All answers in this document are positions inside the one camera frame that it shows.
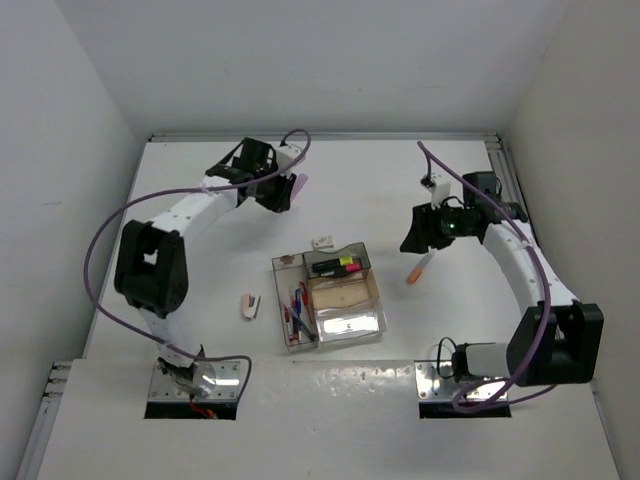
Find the orange pastel highlighter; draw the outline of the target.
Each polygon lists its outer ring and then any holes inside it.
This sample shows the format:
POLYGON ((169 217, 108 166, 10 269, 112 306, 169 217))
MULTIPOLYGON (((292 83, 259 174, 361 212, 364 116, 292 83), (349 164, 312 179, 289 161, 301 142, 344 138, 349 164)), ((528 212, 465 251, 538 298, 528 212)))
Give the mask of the orange pastel highlighter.
POLYGON ((420 279, 426 266, 431 261, 435 253, 436 253, 436 250, 432 249, 422 256, 422 258, 418 261, 418 263, 415 265, 415 267, 411 270, 409 275, 406 277, 407 285, 414 285, 420 279))

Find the pink black highlighter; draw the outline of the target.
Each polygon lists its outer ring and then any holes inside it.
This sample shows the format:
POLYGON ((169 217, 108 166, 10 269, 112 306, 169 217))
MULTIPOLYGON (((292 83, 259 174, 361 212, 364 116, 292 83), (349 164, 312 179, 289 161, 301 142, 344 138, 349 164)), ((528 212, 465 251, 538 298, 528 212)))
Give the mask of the pink black highlighter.
POLYGON ((358 264, 344 265, 333 270, 321 272, 319 276, 326 278, 342 278, 360 270, 361 267, 358 264))

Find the yellow black highlighter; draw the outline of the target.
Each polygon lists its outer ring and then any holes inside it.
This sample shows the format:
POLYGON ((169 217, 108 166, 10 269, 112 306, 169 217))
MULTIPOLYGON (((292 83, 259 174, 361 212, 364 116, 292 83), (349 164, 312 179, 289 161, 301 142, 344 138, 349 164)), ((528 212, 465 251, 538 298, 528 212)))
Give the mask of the yellow black highlighter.
POLYGON ((352 256, 337 257, 329 260, 324 260, 312 264, 312 271, 315 273, 321 273, 327 270, 332 270, 338 267, 352 265, 354 258, 352 256))

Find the red ballpoint pen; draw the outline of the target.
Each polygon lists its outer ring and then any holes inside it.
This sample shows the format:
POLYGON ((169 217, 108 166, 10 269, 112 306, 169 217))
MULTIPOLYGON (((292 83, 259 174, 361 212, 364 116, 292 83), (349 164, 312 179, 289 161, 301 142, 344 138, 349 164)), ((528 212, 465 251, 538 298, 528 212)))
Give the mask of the red ballpoint pen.
POLYGON ((304 306, 304 311, 307 314, 307 318, 309 320, 309 323, 312 324, 313 323, 313 316, 310 313, 309 310, 309 297, 308 297, 308 292, 306 289, 306 284, 304 282, 299 282, 299 289, 300 289, 300 295, 301 295, 301 299, 302 299, 302 304, 304 306))

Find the pink mini stapler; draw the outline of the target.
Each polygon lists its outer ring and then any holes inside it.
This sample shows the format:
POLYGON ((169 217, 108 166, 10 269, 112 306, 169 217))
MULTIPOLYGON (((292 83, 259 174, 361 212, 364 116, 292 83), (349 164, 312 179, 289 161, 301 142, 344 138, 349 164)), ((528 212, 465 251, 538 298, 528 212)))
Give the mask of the pink mini stapler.
POLYGON ((253 321, 256 319, 261 303, 260 295, 252 295, 245 293, 241 297, 241 315, 245 320, 253 321))

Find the blue gel pen clear cap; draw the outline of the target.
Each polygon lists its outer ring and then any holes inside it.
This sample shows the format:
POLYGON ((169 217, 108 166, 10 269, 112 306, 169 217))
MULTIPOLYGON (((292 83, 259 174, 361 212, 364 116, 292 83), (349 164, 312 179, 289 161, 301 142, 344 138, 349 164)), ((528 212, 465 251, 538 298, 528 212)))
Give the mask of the blue gel pen clear cap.
POLYGON ((292 308, 289 307, 288 308, 290 315, 293 317, 293 319, 297 322, 299 329, 308 337, 308 339, 311 342, 315 342, 316 341, 316 336, 315 334, 311 331, 311 329, 301 320, 300 316, 297 314, 297 312, 292 308))

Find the red gel pen clear cap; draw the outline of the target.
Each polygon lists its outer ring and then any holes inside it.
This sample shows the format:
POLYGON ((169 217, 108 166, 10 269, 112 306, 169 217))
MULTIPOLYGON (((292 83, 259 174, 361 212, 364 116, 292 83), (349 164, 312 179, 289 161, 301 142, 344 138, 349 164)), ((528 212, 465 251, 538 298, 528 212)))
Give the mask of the red gel pen clear cap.
POLYGON ((297 310, 296 310, 296 300, 294 297, 291 297, 290 299, 290 306, 289 306, 289 316, 291 319, 291 343, 292 344, 297 344, 299 342, 299 327, 298 327, 298 323, 296 320, 296 314, 297 314, 297 310))

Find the blue ballpoint pen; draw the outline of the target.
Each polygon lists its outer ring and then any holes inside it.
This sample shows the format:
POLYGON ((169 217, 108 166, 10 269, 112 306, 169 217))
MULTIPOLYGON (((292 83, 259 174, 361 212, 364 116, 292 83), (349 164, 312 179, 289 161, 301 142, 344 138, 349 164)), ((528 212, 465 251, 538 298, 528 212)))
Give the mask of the blue ballpoint pen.
POLYGON ((292 300, 293 308, 296 312, 297 318, 302 320, 302 290, 300 288, 294 291, 293 300, 292 300))

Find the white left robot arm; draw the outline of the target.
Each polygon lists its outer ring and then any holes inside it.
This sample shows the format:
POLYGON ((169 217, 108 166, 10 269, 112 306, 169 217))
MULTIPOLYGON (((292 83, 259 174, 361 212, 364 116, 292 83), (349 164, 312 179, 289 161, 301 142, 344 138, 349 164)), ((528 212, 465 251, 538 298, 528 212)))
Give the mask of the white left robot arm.
POLYGON ((158 344, 159 363, 182 384, 196 381, 204 349, 178 310, 189 290, 187 248, 215 221, 254 199, 281 213, 302 186, 292 173, 304 151, 244 138, 205 171, 200 184, 150 220, 131 220, 122 230, 114 288, 138 311, 158 344))

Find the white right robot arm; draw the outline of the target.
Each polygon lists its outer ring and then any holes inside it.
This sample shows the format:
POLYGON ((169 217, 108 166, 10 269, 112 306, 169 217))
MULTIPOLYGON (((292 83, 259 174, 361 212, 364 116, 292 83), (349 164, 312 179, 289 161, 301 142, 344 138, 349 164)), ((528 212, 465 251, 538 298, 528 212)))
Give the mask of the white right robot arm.
POLYGON ((507 343, 462 343, 452 355, 458 381, 511 377, 521 387, 592 380, 604 326, 595 303, 583 303, 553 271, 533 238, 524 209, 505 202, 490 171, 464 175, 463 200, 451 206, 450 185, 425 176, 430 202, 412 210, 403 253, 430 254, 457 238, 476 238, 504 274, 522 314, 507 343))

